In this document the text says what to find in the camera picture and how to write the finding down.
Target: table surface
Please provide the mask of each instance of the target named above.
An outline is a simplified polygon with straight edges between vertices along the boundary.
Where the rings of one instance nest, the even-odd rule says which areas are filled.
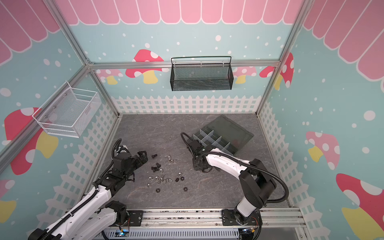
[[[135,170],[135,182],[126,182],[113,197],[127,205],[128,209],[137,208],[234,208],[244,194],[239,180],[224,171],[213,169],[209,173],[195,171],[192,156],[181,140],[180,132],[192,136],[201,127],[217,118],[219,114],[141,114],[123,115],[113,144],[122,138],[121,145],[126,145],[132,155],[138,151],[147,151],[148,162]],[[236,157],[261,160],[268,171],[276,174],[265,139],[255,114],[225,114],[226,117],[254,134],[254,137],[236,153]],[[175,161],[169,162],[166,155]],[[101,171],[110,164],[110,154],[104,160]],[[152,166],[160,163],[164,172],[153,173]],[[177,174],[182,172],[184,181],[175,182]],[[172,183],[149,181],[149,177],[164,175]],[[278,184],[270,199],[283,195],[283,188]],[[268,207],[288,207],[286,201],[268,204]]]

